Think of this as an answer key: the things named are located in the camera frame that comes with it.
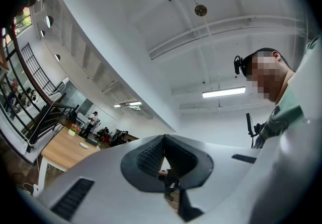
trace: fluorescent light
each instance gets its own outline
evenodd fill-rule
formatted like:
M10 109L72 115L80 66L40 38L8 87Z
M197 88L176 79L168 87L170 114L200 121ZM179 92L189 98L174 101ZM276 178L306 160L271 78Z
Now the fluorescent light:
M245 93L246 87L232 88L227 90L218 90L213 92L204 92L202 93L203 98L219 97L233 94Z
M138 102L131 102L129 103L131 106L142 105L142 103Z

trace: white wall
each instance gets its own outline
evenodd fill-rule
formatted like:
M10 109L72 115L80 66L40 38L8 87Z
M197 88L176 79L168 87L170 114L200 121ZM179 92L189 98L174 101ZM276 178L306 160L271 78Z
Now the white wall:
M253 125L263 124L273 109L272 105L219 115L182 117L179 135L204 142L250 148L252 139L248 135L246 113L250 113Z
M102 63L145 107L173 130L179 105L161 71L148 55L144 40L127 23L119 0L59 0L78 33Z
M156 117L147 119L137 114L124 114L116 128L123 131L128 131L129 134L137 138L146 138L149 136L165 133L174 133L161 123Z
M158 134L177 134L194 140L229 146L250 148L246 113L250 113L253 125L263 124L273 111L274 106L225 112L217 115L184 116L178 132L168 129L157 118L147 120L138 115L124 114L116 128L127 130L138 138Z

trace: plate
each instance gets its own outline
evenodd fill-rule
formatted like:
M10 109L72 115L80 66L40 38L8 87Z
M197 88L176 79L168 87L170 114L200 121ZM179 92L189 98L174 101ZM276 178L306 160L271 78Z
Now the plate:
M84 147L85 149L89 148L85 143L80 142L79 144L81 145L81 147Z

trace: man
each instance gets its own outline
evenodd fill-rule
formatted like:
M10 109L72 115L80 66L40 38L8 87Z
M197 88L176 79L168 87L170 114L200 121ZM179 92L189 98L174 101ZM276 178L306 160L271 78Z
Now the man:
M248 81L257 86L258 93L276 105L253 146L262 148L265 140L281 135L289 125L303 119L301 107L293 92L287 88L295 73L282 54L272 48L259 49L246 57L242 71Z
M87 138L91 132L91 129L94 126L95 121L97 121L99 118L97 116L97 111L94 112L94 117L90 118L89 117L89 124L87 125L87 128L85 131L83 131L81 134L79 134L80 136Z
M104 139L108 135L108 133L109 133L109 130L107 127L105 127L104 129L101 129L96 133L96 137Z

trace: wooden desk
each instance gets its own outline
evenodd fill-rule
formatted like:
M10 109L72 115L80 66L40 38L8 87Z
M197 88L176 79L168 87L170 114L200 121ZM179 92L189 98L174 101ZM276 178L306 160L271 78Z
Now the wooden desk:
M80 142L86 144L89 148L81 147ZM47 164L66 171L99 150L99 146L91 145L79 135L71 136L68 134L68 128L64 127L41 152L42 161L38 178L39 192L45 186Z

